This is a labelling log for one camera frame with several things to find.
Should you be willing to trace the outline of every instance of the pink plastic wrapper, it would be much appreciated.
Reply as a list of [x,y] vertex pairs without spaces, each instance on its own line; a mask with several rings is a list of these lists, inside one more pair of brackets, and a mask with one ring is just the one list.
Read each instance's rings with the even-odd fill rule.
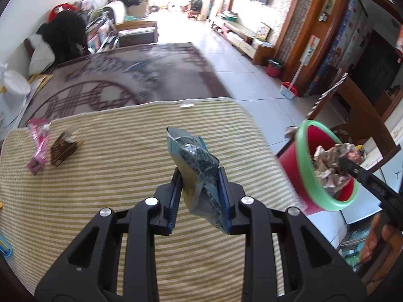
[[27,167],[34,176],[45,167],[50,123],[51,120],[49,119],[34,118],[28,121],[28,128],[35,144],[35,153]]

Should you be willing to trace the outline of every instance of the person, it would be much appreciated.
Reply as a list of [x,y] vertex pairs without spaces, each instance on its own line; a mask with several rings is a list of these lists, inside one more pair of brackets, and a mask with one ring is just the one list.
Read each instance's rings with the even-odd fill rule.
[[[378,244],[378,238],[376,236],[375,230],[380,223],[380,214],[376,214],[372,218],[372,227],[370,233],[365,240],[364,247],[360,251],[359,260],[361,262],[368,262],[372,259],[372,254]],[[397,257],[403,248],[403,234],[396,227],[385,225],[382,228],[382,239],[385,242],[388,242],[392,246],[392,250],[386,257],[383,264],[380,266],[378,271],[371,278],[370,282],[367,284],[367,293],[370,295],[379,283],[384,279],[384,277],[388,274]]]

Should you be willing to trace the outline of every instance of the picture frame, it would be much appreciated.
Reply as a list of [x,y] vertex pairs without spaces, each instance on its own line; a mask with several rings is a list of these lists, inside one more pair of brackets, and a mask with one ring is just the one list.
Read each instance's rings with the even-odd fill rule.
[[271,30],[272,30],[271,27],[267,26],[264,22],[262,22],[260,23],[260,26],[257,29],[255,38],[265,42]]

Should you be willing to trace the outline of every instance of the silver bolt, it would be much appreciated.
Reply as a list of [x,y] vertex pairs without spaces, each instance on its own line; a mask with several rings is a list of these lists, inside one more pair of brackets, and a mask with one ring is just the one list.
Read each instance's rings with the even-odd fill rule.
[[157,198],[146,198],[146,205],[156,205],[158,203]]
[[251,205],[253,203],[254,199],[252,197],[243,197],[241,199],[241,202],[245,205]]
[[297,216],[300,213],[300,210],[296,207],[291,207],[287,211],[291,216]]
[[112,210],[109,208],[103,208],[99,214],[101,215],[101,217],[108,217],[110,214],[112,213]]

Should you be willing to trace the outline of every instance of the crumpled paper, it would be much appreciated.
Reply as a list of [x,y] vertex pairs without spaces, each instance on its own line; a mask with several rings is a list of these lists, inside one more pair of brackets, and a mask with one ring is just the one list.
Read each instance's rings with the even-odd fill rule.
[[329,150],[318,146],[314,153],[314,170],[321,186],[335,199],[340,190],[345,187],[351,176],[339,167],[339,159],[347,157],[356,164],[363,161],[354,144],[336,144]]
[[219,160],[203,139],[182,129],[166,129],[168,151],[182,175],[183,199],[192,215],[207,219],[228,234],[218,196]]

